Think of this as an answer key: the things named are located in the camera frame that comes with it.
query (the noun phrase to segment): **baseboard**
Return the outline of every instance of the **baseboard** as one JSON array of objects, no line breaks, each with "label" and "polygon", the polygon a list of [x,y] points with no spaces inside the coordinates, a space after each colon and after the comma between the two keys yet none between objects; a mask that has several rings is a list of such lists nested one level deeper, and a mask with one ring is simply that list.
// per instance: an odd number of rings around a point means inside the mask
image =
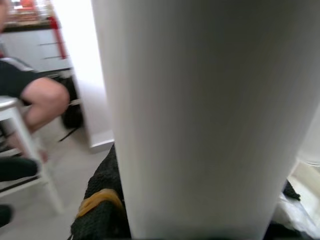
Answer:
[{"label": "baseboard", "polygon": [[106,151],[111,149],[112,145],[114,144],[115,140],[111,139],[111,140],[107,140],[107,141],[102,141],[99,143],[95,143],[92,144],[90,146],[90,151],[94,154],[102,152],[102,151]]}]

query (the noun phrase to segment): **white chair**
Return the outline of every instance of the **white chair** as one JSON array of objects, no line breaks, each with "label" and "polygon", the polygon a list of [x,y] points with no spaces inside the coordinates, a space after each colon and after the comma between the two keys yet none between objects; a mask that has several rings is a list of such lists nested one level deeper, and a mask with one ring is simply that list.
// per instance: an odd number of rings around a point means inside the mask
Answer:
[{"label": "white chair", "polygon": [[37,176],[35,177],[31,177],[27,180],[2,189],[0,191],[0,198],[36,184],[44,184],[49,192],[49,196],[54,209],[57,211],[57,213],[60,214],[63,212],[62,202],[58,196],[58,192],[51,178],[48,175],[46,166],[43,164],[38,150],[35,147],[30,133],[22,119],[19,106],[20,102],[18,99],[7,96],[0,96],[0,122],[7,120],[11,121],[16,133],[20,137],[21,143],[23,144],[23,147],[26,150],[27,154],[32,160],[37,161],[39,171]]}]

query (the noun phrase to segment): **white cylindrical object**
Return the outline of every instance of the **white cylindrical object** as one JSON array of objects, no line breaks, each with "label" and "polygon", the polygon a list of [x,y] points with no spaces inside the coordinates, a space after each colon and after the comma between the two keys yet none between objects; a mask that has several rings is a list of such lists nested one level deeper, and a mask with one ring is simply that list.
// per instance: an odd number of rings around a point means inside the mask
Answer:
[{"label": "white cylindrical object", "polygon": [[320,100],[320,2],[92,3],[132,236],[262,239]]}]

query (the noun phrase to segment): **floor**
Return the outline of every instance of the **floor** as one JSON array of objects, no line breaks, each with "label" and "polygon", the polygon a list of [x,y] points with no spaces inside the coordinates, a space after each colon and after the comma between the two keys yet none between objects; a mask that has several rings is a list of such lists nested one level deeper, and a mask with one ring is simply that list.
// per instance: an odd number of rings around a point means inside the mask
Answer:
[{"label": "floor", "polygon": [[52,178],[63,201],[64,213],[54,212],[41,185],[0,198],[0,204],[11,204],[15,210],[13,221],[0,228],[1,240],[66,240],[88,180],[108,154],[108,151],[92,154],[83,129],[58,143],[66,133],[59,120],[43,132],[46,132],[44,142],[50,146]]}]

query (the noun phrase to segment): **white wall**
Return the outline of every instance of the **white wall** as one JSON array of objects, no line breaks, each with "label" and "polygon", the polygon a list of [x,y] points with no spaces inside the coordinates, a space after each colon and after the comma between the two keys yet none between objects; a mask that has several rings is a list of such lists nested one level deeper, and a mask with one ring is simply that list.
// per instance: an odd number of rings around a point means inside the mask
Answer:
[{"label": "white wall", "polygon": [[90,0],[53,0],[82,100],[89,146],[110,148],[113,132]]},{"label": "white wall", "polygon": [[299,160],[320,165],[320,105],[298,153]]},{"label": "white wall", "polygon": [[320,101],[319,8],[93,0],[134,238],[262,239]]}]

